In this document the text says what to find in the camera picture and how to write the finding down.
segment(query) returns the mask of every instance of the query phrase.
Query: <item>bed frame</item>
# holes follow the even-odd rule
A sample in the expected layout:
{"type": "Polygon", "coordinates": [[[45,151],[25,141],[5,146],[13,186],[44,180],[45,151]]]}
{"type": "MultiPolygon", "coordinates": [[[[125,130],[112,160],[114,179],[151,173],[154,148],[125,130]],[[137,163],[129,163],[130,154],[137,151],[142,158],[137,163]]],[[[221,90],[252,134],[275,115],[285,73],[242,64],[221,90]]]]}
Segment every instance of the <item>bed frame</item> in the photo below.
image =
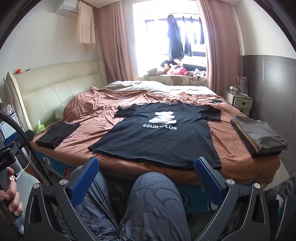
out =
{"type": "Polygon", "coordinates": [[[20,74],[8,72],[5,80],[9,102],[25,131],[35,131],[38,120],[45,125],[53,123],[58,106],[91,86],[106,85],[103,60],[48,65],[20,74]]]}

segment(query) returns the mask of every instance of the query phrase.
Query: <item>stack of folded clothes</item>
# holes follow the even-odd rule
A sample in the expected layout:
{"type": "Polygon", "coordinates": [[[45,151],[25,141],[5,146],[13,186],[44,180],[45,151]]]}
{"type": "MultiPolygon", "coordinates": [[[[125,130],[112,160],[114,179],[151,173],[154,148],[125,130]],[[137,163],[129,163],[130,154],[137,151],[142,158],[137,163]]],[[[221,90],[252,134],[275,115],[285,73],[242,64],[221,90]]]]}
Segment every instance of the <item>stack of folded clothes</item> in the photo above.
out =
{"type": "Polygon", "coordinates": [[[61,142],[80,126],[80,122],[67,123],[58,121],[37,141],[37,146],[55,149],[61,142]]]}
{"type": "Polygon", "coordinates": [[[230,121],[251,156],[278,155],[287,150],[287,141],[275,133],[266,122],[235,115],[230,121]]]}

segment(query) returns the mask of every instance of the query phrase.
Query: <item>pink curtain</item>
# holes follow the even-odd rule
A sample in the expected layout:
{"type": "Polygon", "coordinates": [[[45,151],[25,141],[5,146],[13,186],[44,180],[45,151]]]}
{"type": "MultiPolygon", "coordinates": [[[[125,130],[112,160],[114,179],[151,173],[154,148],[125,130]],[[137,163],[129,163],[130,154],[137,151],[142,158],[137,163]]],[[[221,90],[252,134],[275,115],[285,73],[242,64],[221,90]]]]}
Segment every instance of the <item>pink curtain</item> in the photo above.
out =
{"type": "Polygon", "coordinates": [[[208,88],[223,96],[237,86],[241,70],[239,39],[231,5],[221,0],[196,0],[207,46],[208,88]]]}
{"type": "Polygon", "coordinates": [[[107,82],[133,80],[122,2],[99,8],[97,19],[107,82]]]}

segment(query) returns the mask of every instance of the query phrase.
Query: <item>window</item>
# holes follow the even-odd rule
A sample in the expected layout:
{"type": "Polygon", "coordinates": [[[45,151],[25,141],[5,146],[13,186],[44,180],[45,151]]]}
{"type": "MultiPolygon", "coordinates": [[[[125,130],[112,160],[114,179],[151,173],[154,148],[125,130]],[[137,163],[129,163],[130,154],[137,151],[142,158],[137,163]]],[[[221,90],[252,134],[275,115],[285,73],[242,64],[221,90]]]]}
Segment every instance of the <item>window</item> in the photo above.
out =
{"type": "Polygon", "coordinates": [[[206,46],[200,45],[199,11],[196,1],[152,0],[133,4],[133,24],[135,36],[136,62],[139,77],[152,68],[168,60],[169,39],[167,17],[172,14],[181,30],[182,43],[185,44],[185,27],[191,36],[193,57],[184,56],[182,63],[207,65],[206,46]]]}
{"type": "MultiPolygon", "coordinates": [[[[185,18],[186,24],[184,24],[182,18],[175,19],[180,27],[183,45],[185,43],[185,30],[187,30],[192,55],[205,57],[205,45],[200,44],[200,23],[198,19],[193,19],[193,23],[191,23],[189,18],[185,18]]],[[[157,55],[168,55],[169,38],[167,37],[167,19],[146,20],[145,23],[150,51],[157,55]]]]}

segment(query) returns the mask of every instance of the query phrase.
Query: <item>white pillow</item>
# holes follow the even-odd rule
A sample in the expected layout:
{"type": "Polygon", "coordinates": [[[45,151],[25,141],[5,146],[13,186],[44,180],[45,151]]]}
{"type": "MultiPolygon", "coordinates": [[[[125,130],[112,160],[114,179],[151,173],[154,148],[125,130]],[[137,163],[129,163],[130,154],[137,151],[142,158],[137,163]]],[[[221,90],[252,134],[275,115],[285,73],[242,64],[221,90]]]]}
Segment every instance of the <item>white pillow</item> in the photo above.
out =
{"type": "Polygon", "coordinates": [[[60,120],[63,119],[64,109],[66,108],[66,106],[67,106],[68,103],[69,103],[69,102],[64,103],[64,104],[61,104],[60,106],[58,106],[58,107],[54,110],[54,113],[55,113],[55,115],[56,115],[56,119],[57,119],[58,121],[60,121],[60,120]]]}

